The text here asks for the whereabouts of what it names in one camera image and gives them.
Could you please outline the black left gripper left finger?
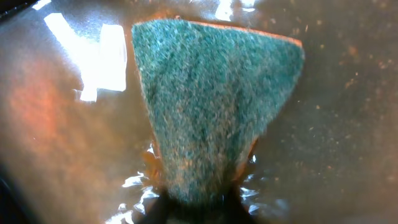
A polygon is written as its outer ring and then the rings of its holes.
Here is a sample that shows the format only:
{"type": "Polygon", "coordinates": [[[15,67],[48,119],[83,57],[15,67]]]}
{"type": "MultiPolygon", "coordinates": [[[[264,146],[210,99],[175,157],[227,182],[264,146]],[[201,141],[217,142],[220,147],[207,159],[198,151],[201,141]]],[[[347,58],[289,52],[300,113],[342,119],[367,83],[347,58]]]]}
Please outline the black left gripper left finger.
{"type": "Polygon", "coordinates": [[[142,217],[137,224],[166,224],[174,209],[174,201],[168,192],[163,190],[150,210],[142,217]]]}

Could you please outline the green and orange sponge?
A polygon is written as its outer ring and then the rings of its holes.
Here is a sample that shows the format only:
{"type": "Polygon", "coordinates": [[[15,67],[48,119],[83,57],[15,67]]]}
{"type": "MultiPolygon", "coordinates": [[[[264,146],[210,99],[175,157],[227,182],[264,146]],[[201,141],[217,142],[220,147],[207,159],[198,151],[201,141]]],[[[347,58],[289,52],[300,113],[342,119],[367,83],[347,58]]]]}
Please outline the green and orange sponge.
{"type": "Polygon", "coordinates": [[[134,24],[132,45],[169,195],[218,200],[290,98],[301,41],[180,19],[134,24]]]}

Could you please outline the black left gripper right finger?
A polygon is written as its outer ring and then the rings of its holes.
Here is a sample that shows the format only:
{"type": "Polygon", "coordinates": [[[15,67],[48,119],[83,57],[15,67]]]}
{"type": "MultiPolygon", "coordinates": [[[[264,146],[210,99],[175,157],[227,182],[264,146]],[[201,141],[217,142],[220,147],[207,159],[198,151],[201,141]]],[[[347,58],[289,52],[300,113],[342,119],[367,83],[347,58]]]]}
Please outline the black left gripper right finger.
{"type": "Polygon", "coordinates": [[[256,224],[255,219],[245,210],[241,203],[235,186],[231,186],[224,195],[222,211],[224,224],[256,224]]]}

